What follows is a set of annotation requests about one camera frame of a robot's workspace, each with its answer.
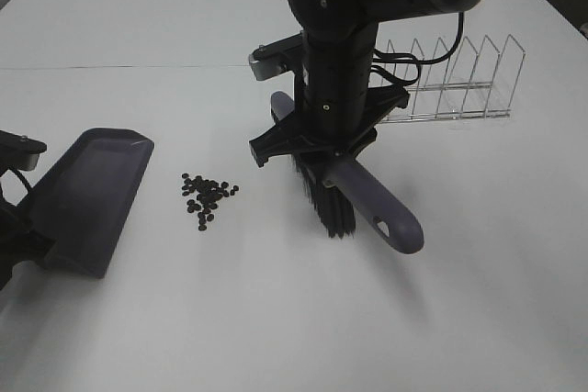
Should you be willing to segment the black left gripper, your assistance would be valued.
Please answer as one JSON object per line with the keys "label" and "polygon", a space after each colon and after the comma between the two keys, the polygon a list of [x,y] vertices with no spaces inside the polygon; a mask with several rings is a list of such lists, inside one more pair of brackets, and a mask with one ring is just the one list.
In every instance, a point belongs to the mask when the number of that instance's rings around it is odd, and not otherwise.
{"label": "black left gripper", "polygon": [[18,207],[1,200],[1,264],[13,267],[30,261],[46,267],[54,240],[36,231],[31,219]]}

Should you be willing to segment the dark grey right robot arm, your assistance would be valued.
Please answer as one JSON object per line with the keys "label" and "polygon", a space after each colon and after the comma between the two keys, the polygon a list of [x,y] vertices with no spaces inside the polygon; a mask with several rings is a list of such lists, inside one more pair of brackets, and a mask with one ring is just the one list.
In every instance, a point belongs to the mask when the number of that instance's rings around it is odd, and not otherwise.
{"label": "dark grey right robot arm", "polygon": [[410,53],[377,50],[379,25],[393,20],[455,13],[480,0],[288,0],[300,24],[298,34],[254,50],[249,57],[256,79],[290,72],[294,107],[250,149],[258,165],[274,156],[315,155],[321,159],[369,143],[373,128],[393,108],[408,103],[406,83],[393,76],[369,85],[392,62],[422,66]]}

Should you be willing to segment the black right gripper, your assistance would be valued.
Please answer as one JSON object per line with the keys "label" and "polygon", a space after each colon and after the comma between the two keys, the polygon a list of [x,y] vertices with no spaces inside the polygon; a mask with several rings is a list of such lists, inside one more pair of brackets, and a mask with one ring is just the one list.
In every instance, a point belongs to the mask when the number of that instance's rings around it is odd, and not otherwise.
{"label": "black right gripper", "polygon": [[356,33],[334,45],[301,34],[302,73],[294,74],[294,109],[271,129],[249,141],[260,167],[275,156],[333,153],[345,148],[347,142],[355,139],[359,125],[355,113],[364,108],[369,98],[396,102],[383,112],[383,118],[394,108],[408,105],[409,93],[404,87],[368,85],[375,47],[373,34],[362,37]]}

